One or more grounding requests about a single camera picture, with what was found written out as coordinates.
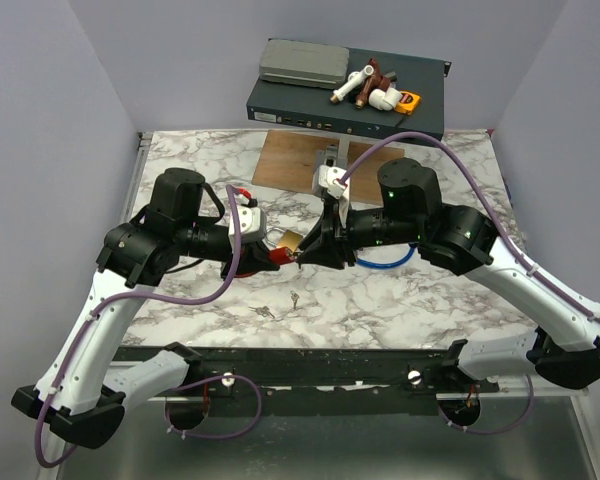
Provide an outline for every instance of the marble tabletop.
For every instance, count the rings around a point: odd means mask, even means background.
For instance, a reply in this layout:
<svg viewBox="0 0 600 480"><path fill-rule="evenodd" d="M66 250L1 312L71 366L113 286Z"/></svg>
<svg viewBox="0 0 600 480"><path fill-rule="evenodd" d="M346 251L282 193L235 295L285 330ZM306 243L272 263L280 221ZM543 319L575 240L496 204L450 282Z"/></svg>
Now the marble tabletop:
<svg viewBox="0 0 600 480"><path fill-rule="evenodd" d="M306 234L319 217L318 198L250 184L266 134L263 130L155 133L134 211L149 202L160 173L169 167L184 167L201 172L225 204L225 185L248 187L266 211L269 227ZM520 245L488 134L450 132L444 141L466 163ZM392 146L404 148L405 156L436 170L445 202L482 209L464 177L442 152L405 144ZM211 204L204 203L201 213L212 214ZM367 249L360 258L397 260L406 248ZM183 259L182 264L190 261ZM212 293L220 282L219 264L204 262L166 276L158 291L197 298ZM299 296L296 309L292 292ZM271 315L256 310L265 306ZM456 339L499 338L522 333L532 325L494 293L433 267L416 254L393 270L355 267L335 271L287 265L279 272L237 279L219 300L196 308L151 301L136 316L124 344L179 341L201 347L446 348Z"/></svg>

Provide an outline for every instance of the wooden board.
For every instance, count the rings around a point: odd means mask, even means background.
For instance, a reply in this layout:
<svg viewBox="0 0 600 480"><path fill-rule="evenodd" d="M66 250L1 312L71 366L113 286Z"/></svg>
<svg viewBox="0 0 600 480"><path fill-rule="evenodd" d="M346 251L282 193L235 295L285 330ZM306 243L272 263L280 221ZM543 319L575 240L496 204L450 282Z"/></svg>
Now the wooden board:
<svg viewBox="0 0 600 480"><path fill-rule="evenodd" d="M271 130L262 147L251 183L291 192L311 193L316 152L326 149L328 145L338 143L338 140L333 138ZM371 145L366 143L351 142L349 164L369 147ZM351 200L382 205L377 180L378 169L386 162L402 157L404 157L404 150L401 148L384 147L374 153L353 174Z"/></svg>

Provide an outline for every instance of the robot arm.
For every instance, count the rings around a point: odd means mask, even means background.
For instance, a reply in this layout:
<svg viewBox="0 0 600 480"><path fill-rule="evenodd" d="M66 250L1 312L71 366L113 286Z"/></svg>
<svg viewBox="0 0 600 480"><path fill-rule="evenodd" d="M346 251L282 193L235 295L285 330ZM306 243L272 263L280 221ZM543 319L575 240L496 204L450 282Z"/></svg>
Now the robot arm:
<svg viewBox="0 0 600 480"><path fill-rule="evenodd" d="M211 195L219 216L199 215L203 191ZM236 222L241 226L237 273L278 270L280 261L271 259L262 242L264 213L256 201L245 197L244 203ZM107 234L88 298L64 346L35 385L16 391L12 405L36 419L48 408L45 421L52 432L69 443L98 448L129 409L182 385L185 379L209 376L199 355L179 344L165 347L154 358L122 373L106 374L146 296L181 255L224 261L221 276L227 275L236 232L216 225L223 213L202 175L183 169L168 169L160 175L150 204ZM125 298L92 314L102 301L120 294ZM63 376L57 383L61 369Z"/></svg>
<svg viewBox="0 0 600 480"><path fill-rule="evenodd" d="M356 263L356 250L376 245L417 245L431 264L484 285L536 322L536 331L492 341L454 342L447 367L467 380L537 373L565 388L584 388L600 378L600 303L570 289L522 252L517 253L567 297L584 305L583 314L543 285L516 259L493 222L478 210L442 202L435 172L412 159L385 164L378 172L383 208L349 209L346 194L334 195L344 170L316 172L324 211L300 244L299 264L342 269Z"/></svg>

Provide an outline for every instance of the yellow tape measure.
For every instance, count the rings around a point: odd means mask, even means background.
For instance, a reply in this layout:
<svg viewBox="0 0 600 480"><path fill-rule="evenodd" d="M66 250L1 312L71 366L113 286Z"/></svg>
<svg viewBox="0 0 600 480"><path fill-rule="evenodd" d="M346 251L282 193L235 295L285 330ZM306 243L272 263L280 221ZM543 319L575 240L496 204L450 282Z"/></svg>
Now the yellow tape measure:
<svg viewBox="0 0 600 480"><path fill-rule="evenodd" d="M415 93L407 92L406 90L400 90L402 98L393 110L398 113L404 113L405 115L411 115L420 103L420 95Z"/></svg>

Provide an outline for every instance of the brown toy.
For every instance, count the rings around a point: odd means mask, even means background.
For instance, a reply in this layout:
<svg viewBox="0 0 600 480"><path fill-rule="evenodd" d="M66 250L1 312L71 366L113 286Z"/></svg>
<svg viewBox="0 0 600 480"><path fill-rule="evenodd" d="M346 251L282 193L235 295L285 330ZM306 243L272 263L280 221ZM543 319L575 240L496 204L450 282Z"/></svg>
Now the brown toy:
<svg viewBox="0 0 600 480"><path fill-rule="evenodd" d="M378 88L383 92L386 92L387 88L391 86L391 82L396 80L396 74L394 72L387 75L382 75L380 73L378 61L375 58L371 58L367 65L373 67L373 74L367 77L362 84L362 91L356 97L356 108L362 108L369 103L369 95L373 90Z"/></svg>

